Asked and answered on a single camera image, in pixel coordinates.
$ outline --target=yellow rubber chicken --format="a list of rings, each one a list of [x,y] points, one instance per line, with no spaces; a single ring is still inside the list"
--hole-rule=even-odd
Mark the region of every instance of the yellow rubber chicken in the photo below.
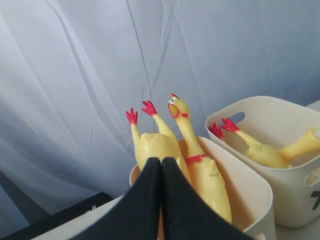
[[[229,118],[223,118],[222,122],[224,123],[222,126],[223,129],[235,133],[249,146],[244,152],[244,155],[262,166],[277,169],[292,168],[288,163],[294,158],[320,149],[320,140],[315,134],[319,132],[319,129],[316,127],[308,129],[305,134],[293,144],[276,150],[240,130]],[[221,127],[217,127],[216,123],[214,123],[212,127],[209,127],[209,130],[219,139],[223,140]]]
[[[134,112],[133,108],[130,109],[130,112],[126,112],[126,117],[131,125],[135,159],[139,169],[142,171],[147,159],[150,157],[157,157],[160,161],[165,157],[173,157],[176,159],[183,175],[190,183],[188,169],[180,151],[178,139],[175,133],[159,116],[151,101],[143,101],[143,104],[145,105],[145,108],[142,110],[153,117],[158,125],[159,133],[145,132],[140,134],[137,126],[138,112]]]
[[[191,184],[203,201],[228,223],[232,223],[229,197],[225,181],[216,162],[200,147],[190,120],[188,105],[175,94],[168,103],[168,109],[175,119],[187,145],[187,169]]]

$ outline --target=white plastic basket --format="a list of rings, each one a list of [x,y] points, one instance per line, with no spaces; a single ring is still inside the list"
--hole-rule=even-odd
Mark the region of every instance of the white plastic basket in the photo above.
[[[270,96],[255,96],[238,101],[214,114],[205,122],[210,139],[241,159],[264,177],[274,193],[275,222],[286,227],[301,227],[320,215],[320,152],[313,152],[290,163],[293,168],[275,169],[255,163],[243,153],[248,146],[237,135],[223,131],[225,142],[209,131],[222,118],[244,113],[236,125],[258,141],[281,149],[298,140],[307,129],[320,127],[320,113]]]
[[[268,182],[209,139],[199,137],[198,142],[204,152],[216,161],[224,178],[233,224],[257,240],[276,240],[273,193]],[[180,140],[179,145],[185,155],[185,141]],[[136,165],[129,177],[131,186],[139,174],[140,170]]]

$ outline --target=basket handle hole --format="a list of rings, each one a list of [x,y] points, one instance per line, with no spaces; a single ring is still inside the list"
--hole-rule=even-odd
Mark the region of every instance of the basket handle hole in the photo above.
[[[304,185],[306,187],[311,187],[318,182],[320,182],[320,168],[317,168],[316,170],[310,172],[304,179]]]
[[[266,235],[261,233],[261,234],[257,235],[254,239],[255,240],[266,240]]]
[[[238,113],[236,113],[236,114],[234,114],[232,116],[229,116],[229,119],[232,122],[234,122],[234,124],[238,124],[238,123],[242,122],[243,120],[245,120],[245,118],[246,118],[246,114],[243,111],[238,112]]]

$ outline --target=rubber chicken head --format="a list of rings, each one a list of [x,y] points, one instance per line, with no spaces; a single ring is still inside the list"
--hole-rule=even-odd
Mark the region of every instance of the rubber chicken head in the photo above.
[[[168,109],[172,114],[172,118],[175,120],[189,118],[190,109],[188,104],[173,93],[171,93],[171,96],[172,99],[168,102]]]

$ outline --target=white backdrop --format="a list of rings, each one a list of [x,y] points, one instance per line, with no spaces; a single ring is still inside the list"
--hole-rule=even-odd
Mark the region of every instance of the white backdrop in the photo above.
[[[320,99],[317,0],[0,0],[0,171],[54,214],[128,188],[125,111],[170,93],[198,135],[240,99]],[[154,123],[139,115],[141,132]],[[0,237],[28,225],[0,188]]]

